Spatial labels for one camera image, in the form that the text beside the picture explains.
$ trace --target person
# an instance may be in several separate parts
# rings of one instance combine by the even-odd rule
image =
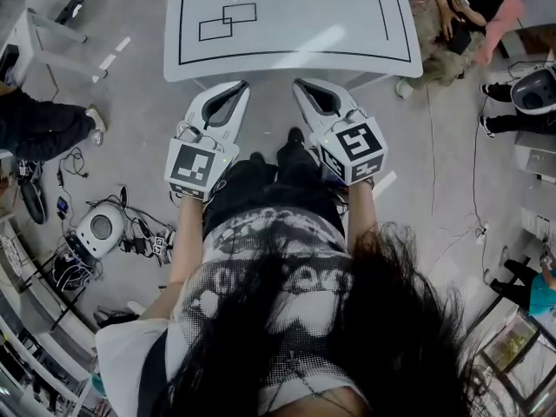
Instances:
[[[26,161],[46,162],[91,131],[93,142],[102,144],[106,124],[94,106],[39,102],[0,82],[0,149]]]
[[[520,279],[523,286],[500,282],[496,278],[489,282],[492,274],[487,269],[483,278],[494,292],[514,302],[530,315],[544,314],[556,306],[556,260],[545,242],[540,257],[542,273],[514,260],[507,260],[504,266]]]
[[[407,99],[414,89],[422,89],[433,81],[448,86],[471,64],[475,54],[485,42],[485,26],[490,22],[504,0],[428,0],[413,6],[415,29],[419,40],[423,75],[403,78],[396,84],[398,96]],[[453,39],[455,26],[468,31],[470,43],[461,55],[452,52],[446,43],[437,42],[444,36]]]
[[[411,234],[379,228],[358,182],[346,242],[299,129],[277,161],[236,163],[204,217],[184,197],[168,286],[96,334],[117,415],[471,415],[460,308],[416,270]]]
[[[513,103],[512,85],[509,83],[481,85],[480,92],[495,101]],[[556,110],[549,111],[544,115],[526,115],[518,109],[515,111],[515,115],[480,116],[480,126],[488,137],[495,137],[498,133],[507,131],[530,131],[541,135],[556,135]]]

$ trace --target concrete floor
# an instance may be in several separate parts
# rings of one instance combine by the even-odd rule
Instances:
[[[98,83],[81,75],[53,69],[56,86],[48,72],[37,67],[25,89],[38,99],[88,105],[96,104],[106,116],[109,132],[104,145],[80,146],[88,179],[66,176],[76,219],[88,211],[88,200],[117,194],[120,184],[129,188],[129,202],[164,222],[175,223],[177,209],[170,202],[163,180],[169,138],[183,118],[189,103],[200,91],[191,82],[167,83],[162,76],[163,31],[167,0],[86,0],[70,26],[89,36],[84,45],[45,39],[54,50],[100,64],[116,54],[109,75]],[[22,0],[0,0],[0,19],[14,20]],[[6,35],[2,22],[0,35]],[[121,53],[115,47],[126,37],[129,46]],[[290,126],[302,125],[291,93],[295,76],[302,71],[256,73],[249,77],[252,98],[238,145],[242,155],[259,149],[268,158],[283,144]],[[339,75],[330,74],[332,80]],[[397,181],[377,201],[379,219],[410,226],[417,238],[420,269],[445,292],[456,287],[470,322],[494,295],[481,280],[483,247],[476,243],[473,214],[473,140],[477,115],[483,103],[478,87],[491,78],[486,69],[474,68],[465,80],[449,88],[432,85],[406,102],[394,94],[391,78],[354,92],[367,113],[376,117],[387,139],[390,154],[384,174],[395,171]],[[494,112],[501,107],[486,106]],[[431,135],[433,116],[434,153]],[[503,246],[519,254],[523,243],[520,227],[521,200],[532,175],[519,172],[513,162],[513,134],[477,141],[476,202],[481,219],[488,223],[485,267],[498,265]],[[48,254],[61,233],[56,217],[58,160],[45,166],[43,189],[50,219],[46,225],[27,222],[27,213],[16,201],[23,234],[37,255]],[[459,240],[466,231],[469,232]],[[103,258],[104,275],[93,282],[81,301],[91,314],[98,305],[124,308],[128,300],[149,304],[165,283],[169,268],[158,268],[154,260],[114,250]]]

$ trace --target black trousers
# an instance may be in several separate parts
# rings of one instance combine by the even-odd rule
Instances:
[[[512,101],[512,85],[498,85],[491,87],[489,96],[498,102],[510,103]],[[518,109],[515,115],[489,117],[486,127],[493,133],[506,131],[530,131],[541,135],[556,135],[556,111],[545,115],[531,116]]]
[[[524,286],[516,286],[507,282],[494,280],[491,284],[491,288],[497,294],[502,295],[504,298],[507,298],[509,301],[514,302],[528,311],[531,304],[531,286],[533,284],[533,279],[539,273],[525,264],[514,260],[506,261],[504,266],[511,270],[512,273],[523,282]]]
[[[0,148],[28,161],[49,161],[94,128],[84,107],[38,102],[20,89],[0,97]]]
[[[344,234],[334,198],[321,180],[313,157],[301,144],[289,142],[278,151],[277,158],[278,167],[249,159],[230,169],[225,176],[226,186],[205,209],[203,238],[242,212],[272,205],[308,210]]]

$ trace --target hair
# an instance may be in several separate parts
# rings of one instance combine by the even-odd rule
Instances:
[[[258,415],[259,390],[278,351],[267,330],[288,278],[284,268],[307,261],[288,258],[275,232],[219,303],[153,415]],[[359,388],[370,414],[487,415],[485,380],[464,360],[458,294],[442,301],[417,271],[411,231],[387,225],[367,232],[347,270],[353,286],[337,306],[329,361]]]

